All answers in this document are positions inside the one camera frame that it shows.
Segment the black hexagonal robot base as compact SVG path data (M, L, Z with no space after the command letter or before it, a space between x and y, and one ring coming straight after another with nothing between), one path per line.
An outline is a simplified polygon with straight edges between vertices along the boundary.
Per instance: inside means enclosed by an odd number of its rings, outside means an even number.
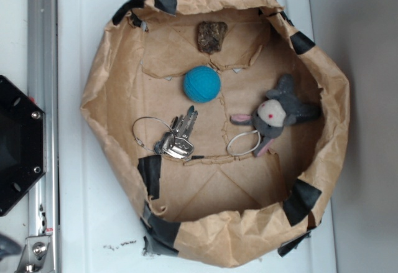
M44 112L1 76L1 216L45 173Z

